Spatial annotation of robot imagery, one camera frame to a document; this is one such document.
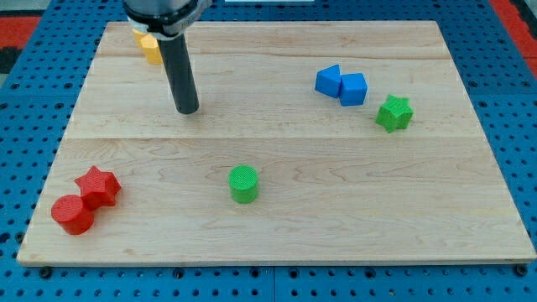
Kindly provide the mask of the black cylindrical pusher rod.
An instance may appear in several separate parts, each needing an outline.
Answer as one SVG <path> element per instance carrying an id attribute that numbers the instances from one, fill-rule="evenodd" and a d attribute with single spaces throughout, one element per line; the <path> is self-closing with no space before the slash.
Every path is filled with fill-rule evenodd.
<path id="1" fill-rule="evenodd" d="M 196 112 L 199 101 L 185 36 L 159 40 L 158 44 L 176 110 L 181 114 Z"/>

